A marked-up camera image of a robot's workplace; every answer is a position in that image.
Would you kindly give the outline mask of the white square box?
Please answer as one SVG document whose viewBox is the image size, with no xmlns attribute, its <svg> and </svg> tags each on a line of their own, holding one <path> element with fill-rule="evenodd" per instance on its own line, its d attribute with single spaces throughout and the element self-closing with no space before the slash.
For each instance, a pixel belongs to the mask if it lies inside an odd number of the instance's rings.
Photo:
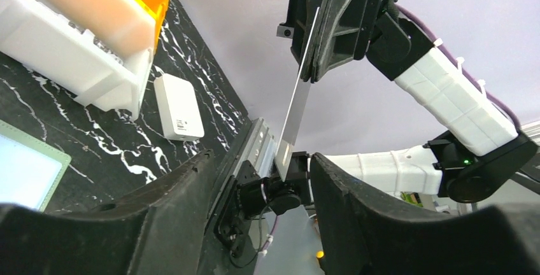
<svg viewBox="0 0 540 275">
<path fill-rule="evenodd" d="M 197 141 L 205 135 L 191 82 L 163 74 L 153 82 L 163 137 L 173 141 Z"/>
</svg>

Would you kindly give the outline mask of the grey credit card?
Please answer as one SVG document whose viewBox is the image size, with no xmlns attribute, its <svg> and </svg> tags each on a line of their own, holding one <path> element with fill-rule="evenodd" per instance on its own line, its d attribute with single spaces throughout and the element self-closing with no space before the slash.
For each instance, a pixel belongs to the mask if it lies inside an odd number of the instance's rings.
<svg viewBox="0 0 540 275">
<path fill-rule="evenodd" d="M 308 100 L 309 90 L 311 88 L 311 83 L 302 79 L 302 72 L 307 70 L 309 67 L 309 62 L 311 60 L 310 52 L 313 49 L 313 33 L 315 31 L 316 21 L 319 19 L 319 14 L 320 7 L 316 9 L 313 24 L 309 28 L 308 39 L 307 42 L 305 42 L 305 49 L 301 56 L 301 63 L 299 64 L 295 86 L 288 105 L 284 126 L 280 134 L 280 140 L 278 142 L 278 148 L 274 158 L 274 164 L 282 181 L 285 181 L 287 177 L 292 152 L 294 150 L 303 113 Z"/>
</svg>

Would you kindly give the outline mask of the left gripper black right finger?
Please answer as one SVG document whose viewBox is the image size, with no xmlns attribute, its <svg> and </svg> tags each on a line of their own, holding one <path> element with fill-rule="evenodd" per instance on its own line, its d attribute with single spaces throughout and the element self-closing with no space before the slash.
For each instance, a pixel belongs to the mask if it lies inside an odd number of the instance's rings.
<svg viewBox="0 0 540 275">
<path fill-rule="evenodd" d="M 419 208 L 316 153 L 310 163 L 326 274 L 538 274 L 539 206 L 463 216 Z"/>
</svg>

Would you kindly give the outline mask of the white plastic bin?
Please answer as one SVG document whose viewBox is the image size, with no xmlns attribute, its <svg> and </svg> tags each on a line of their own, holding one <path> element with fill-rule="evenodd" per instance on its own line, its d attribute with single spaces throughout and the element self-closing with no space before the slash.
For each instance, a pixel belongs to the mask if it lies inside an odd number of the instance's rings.
<svg viewBox="0 0 540 275">
<path fill-rule="evenodd" d="M 137 119 L 157 21 L 142 0 L 1 0 L 1 51 L 103 111 Z"/>
</svg>

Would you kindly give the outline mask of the green card holder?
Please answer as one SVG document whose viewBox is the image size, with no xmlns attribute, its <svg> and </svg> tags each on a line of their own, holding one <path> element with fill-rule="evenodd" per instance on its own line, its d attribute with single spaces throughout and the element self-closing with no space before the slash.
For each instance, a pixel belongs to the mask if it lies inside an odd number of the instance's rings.
<svg viewBox="0 0 540 275">
<path fill-rule="evenodd" d="M 1 121 L 1 202 L 43 212 L 71 156 Z"/>
</svg>

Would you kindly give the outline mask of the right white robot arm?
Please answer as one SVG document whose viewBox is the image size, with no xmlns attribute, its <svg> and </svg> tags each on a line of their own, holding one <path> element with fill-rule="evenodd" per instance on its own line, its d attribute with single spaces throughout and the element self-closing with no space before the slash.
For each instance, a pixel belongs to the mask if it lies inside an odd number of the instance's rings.
<svg viewBox="0 0 540 275">
<path fill-rule="evenodd" d="M 473 83 L 462 63 L 398 0 L 289 0 L 278 35 L 299 64 L 274 164 L 287 176 L 312 84 L 367 59 L 446 131 L 423 145 L 332 161 L 386 193 L 416 192 L 474 203 L 490 197 L 538 146 L 509 111 Z"/>
</svg>

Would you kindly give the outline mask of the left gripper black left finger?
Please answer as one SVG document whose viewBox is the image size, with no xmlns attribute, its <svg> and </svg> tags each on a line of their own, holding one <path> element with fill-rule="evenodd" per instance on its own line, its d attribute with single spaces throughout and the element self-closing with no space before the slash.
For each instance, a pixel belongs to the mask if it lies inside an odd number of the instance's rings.
<svg viewBox="0 0 540 275">
<path fill-rule="evenodd" d="M 196 274 L 215 181 L 206 150 L 89 211 L 1 205 L 2 274 Z"/>
</svg>

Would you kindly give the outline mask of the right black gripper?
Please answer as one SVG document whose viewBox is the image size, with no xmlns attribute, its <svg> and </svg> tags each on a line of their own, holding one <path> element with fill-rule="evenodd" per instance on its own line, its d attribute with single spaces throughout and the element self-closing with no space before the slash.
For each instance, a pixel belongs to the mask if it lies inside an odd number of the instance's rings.
<svg viewBox="0 0 540 275">
<path fill-rule="evenodd" d="M 313 83 L 362 59 L 395 80 L 433 46 L 397 0 L 288 0 L 277 35 L 291 39 L 300 79 Z"/>
</svg>

